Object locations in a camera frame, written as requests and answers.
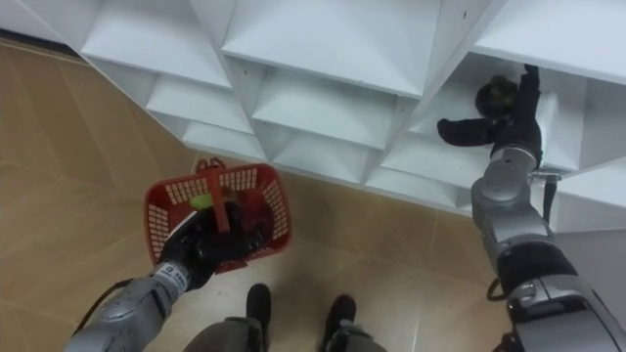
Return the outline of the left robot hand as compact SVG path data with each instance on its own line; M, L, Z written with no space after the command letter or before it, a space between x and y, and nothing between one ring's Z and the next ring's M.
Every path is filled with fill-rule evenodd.
M166 240L158 264L174 263L187 270L187 290L204 286L225 262L244 260L265 243L261 223L246 230L243 211L232 202L225 205L230 231L220 233L214 207L195 210Z

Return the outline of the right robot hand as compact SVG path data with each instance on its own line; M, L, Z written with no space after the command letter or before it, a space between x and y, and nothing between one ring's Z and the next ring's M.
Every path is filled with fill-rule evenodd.
M439 137L454 147L490 145L495 153L504 148L520 148L540 166L543 158L542 135L537 122L540 74L537 66L526 64L518 82L496 74L480 87L474 98L478 118L437 121Z

